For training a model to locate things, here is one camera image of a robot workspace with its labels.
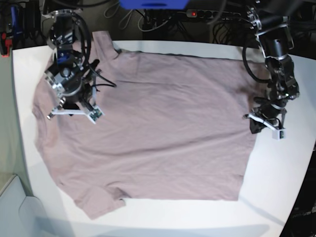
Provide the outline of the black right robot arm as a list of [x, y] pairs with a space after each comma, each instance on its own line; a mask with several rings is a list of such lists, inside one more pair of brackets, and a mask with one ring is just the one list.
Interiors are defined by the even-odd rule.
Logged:
[[47, 44], [53, 49], [52, 64], [44, 78], [58, 99], [48, 119], [56, 115], [84, 115], [95, 123], [104, 115], [96, 104], [97, 78], [103, 86], [116, 84], [101, 76], [100, 61], [89, 62], [92, 39], [87, 24], [74, 9], [60, 9], [48, 14], [54, 22], [49, 30]]

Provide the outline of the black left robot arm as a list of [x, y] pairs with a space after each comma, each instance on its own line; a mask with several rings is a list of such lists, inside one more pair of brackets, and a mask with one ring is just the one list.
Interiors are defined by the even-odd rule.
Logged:
[[285, 138], [284, 120], [286, 104], [299, 97], [299, 85], [294, 75], [294, 63], [289, 55], [294, 42], [288, 27], [289, 17], [301, 5], [300, 0], [248, 0], [247, 18], [254, 29], [254, 42], [265, 58], [270, 79], [260, 79], [251, 71], [246, 60], [246, 43], [242, 59], [248, 74], [257, 82], [265, 84], [265, 96], [255, 97], [257, 107], [244, 115], [250, 120], [250, 131], [260, 133], [269, 128], [273, 138]]

